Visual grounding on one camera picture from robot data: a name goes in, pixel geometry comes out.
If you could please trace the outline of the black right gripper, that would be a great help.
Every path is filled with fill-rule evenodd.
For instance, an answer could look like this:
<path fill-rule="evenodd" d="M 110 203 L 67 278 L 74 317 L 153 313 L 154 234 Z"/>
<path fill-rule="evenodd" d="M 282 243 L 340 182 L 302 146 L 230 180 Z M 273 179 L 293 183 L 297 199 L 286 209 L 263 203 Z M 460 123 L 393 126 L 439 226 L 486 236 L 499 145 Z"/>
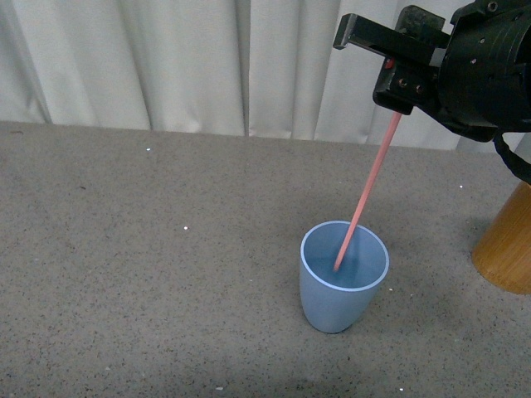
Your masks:
<path fill-rule="evenodd" d="M 456 10 L 453 29 L 417 6 L 402 9 L 397 31 L 354 13 L 341 17 L 333 48 L 348 44 L 386 57 L 375 104 L 422 110 L 451 132 L 489 142 L 530 130 L 530 3 L 474 1 Z"/>

